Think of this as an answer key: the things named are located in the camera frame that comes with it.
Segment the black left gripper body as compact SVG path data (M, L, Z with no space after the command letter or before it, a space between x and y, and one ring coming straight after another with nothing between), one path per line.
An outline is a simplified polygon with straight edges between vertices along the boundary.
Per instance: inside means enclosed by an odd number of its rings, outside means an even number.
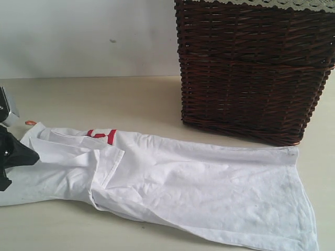
M1 126L1 191L5 191L12 181L6 175L6 162L13 151L13 144L7 129Z

